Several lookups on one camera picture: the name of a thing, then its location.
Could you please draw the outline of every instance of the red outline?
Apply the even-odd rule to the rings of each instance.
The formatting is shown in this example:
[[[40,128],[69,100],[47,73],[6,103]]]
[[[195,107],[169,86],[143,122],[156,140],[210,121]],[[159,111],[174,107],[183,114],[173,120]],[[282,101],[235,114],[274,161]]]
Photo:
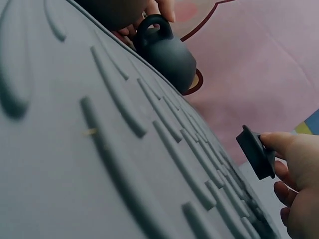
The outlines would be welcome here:
[[[226,2],[230,2],[230,1],[235,1],[235,0],[224,0],[224,1],[219,1],[217,3],[215,3],[213,9],[209,12],[209,14],[207,15],[207,17],[204,18],[204,20],[197,26],[195,27],[190,33],[188,33],[187,35],[183,36],[181,38],[181,41],[186,41],[187,39],[189,39],[190,37],[192,37],[195,33],[197,33],[206,23],[207,21],[211,18],[211,16],[213,15],[213,13],[215,12],[217,6],[221,3],[226,3]]]
[[[203,85],[204,78],[203,78],[202,73],[198,69],[196,69],[196,75],[198,76],[198,84],[196,86],[194,86],[193,88],[189,89],[188,91],[186,91],[183,94],[183,96],[188,96],[190,94],[193,94],[194,92],[198,91],[199,88],[201,88],[201,86]]]

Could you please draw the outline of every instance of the pink background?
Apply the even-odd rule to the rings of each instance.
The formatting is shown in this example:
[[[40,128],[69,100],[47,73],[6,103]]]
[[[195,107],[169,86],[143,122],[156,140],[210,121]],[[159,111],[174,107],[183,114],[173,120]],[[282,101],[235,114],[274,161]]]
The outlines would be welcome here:
[[[191,32],[215,3],[178,0],[175,33]],[[235,139],[243,124],[292,131],[319,108],[318,9],[316,0],[226,2],[186,40],[204,78],[186,98],[238,164],[246,161]]]

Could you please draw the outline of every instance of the gray silicone mat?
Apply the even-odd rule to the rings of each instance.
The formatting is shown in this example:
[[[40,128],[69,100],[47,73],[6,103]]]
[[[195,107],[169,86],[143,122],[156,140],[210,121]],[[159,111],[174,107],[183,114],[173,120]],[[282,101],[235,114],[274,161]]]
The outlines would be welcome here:
[[[279,238],[196,110],[85,10],[0,10],[0,238]]]

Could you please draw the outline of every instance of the gray silicone kettle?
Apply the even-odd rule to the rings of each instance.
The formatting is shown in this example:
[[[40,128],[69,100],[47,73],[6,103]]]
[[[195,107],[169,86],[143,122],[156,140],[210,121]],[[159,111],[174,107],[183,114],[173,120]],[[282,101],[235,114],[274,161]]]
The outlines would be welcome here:
[[[186,45],[174,37],[169,22],[159,14],[149,15],[133,40],[137,53],[165,76],[180,92],[186,92],[196,74],[196,60]]]

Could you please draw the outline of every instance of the kettle handle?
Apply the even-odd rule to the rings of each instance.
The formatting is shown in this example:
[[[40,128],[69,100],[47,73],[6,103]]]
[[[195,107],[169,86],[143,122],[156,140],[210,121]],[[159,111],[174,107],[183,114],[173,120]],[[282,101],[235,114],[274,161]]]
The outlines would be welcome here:
[[[144,34],[146,33],[149,26],[154,24],[159,25],[158,34],[163,38],[172,39],[174,37],[169,22],[162,15],[149,15],[141,22],[136,33],[136,39],[139,40],[139,45],[141,45],[142,47],[144,47],[147,44],[144,38]]]

